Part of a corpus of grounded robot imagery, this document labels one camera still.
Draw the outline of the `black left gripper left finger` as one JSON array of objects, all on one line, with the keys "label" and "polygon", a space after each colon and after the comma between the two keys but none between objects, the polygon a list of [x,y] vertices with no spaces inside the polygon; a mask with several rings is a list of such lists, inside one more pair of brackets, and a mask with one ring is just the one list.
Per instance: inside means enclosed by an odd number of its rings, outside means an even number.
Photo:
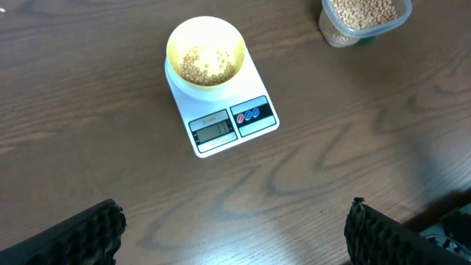
[{"label": "black left gripper left finger", "polygon": [[2,265],[114,265],[127,223],[112,199],[1,251]]}]

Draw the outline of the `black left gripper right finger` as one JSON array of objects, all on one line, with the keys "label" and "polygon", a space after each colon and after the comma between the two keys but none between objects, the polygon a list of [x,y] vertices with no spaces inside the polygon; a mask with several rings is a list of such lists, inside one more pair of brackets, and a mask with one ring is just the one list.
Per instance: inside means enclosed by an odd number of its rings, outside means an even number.
[{"label": "black left gripper right finger", "polygon": [[470,260],[444,250],[422,237],[422,231],[415,232],[407,228],[365,205],[362,197],[356,197],[344,226],[350,263],[470,265]]}]

